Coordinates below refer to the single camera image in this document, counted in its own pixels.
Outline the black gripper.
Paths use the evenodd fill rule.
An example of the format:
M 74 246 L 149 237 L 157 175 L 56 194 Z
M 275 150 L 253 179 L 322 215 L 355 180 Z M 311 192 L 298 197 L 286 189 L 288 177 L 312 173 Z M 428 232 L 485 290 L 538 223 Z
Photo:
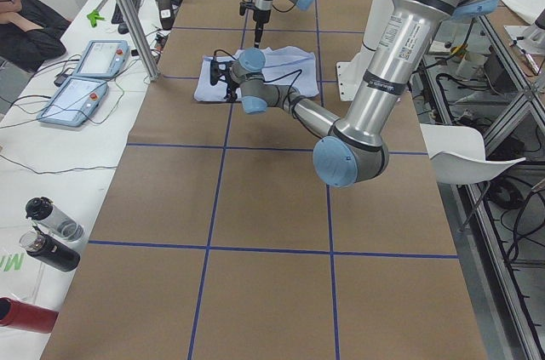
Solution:
M 246 11 L 252 11 L 252 18 L 255 22 L 254 47 L 259 48 L 264 32 L 264 24 L 268 23 L 271 16 L 273 2 L 268 0 L 242 1 L 239 3 L 239 14 L 244 15 Z
M 224 82 L 227 85 L 225 102 L 235 103 L 238 99 L 238 83 L 232 78 L 231 70 L 234 60 L 218 61 L 212 59 L 209 66 L 209 83 L 215 86 L 218 82 Z

